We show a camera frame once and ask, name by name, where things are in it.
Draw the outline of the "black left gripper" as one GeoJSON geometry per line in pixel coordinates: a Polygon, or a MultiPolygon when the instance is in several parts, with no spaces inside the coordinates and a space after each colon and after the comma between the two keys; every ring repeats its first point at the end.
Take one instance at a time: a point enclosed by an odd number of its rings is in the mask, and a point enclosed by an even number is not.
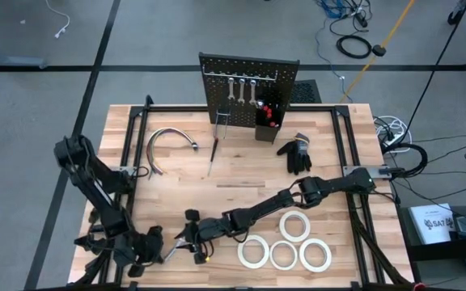
{"type": "Polygon", "coordinates": [[[136,230],[120,235],[115,241],[113,259],[120,268],[130,266],[129,277],[140,277],[153,264],[161,264],[163,257],[163,227],[152,226],[146,234],[136,230]]]}

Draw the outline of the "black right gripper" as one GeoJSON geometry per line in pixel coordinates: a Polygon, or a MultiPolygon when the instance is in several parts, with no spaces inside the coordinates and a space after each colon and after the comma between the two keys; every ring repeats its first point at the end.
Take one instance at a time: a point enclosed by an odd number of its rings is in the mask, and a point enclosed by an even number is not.
{"type": "Polygon", "coordinates": [[[223,236],[225,230],[218,219],[201,220],[196,209],[187,209],[184,214],[188,222],[176,236],[176,247],[188,247],[194,263],[205,264],[214,255],[213,240],[223,236]]]}

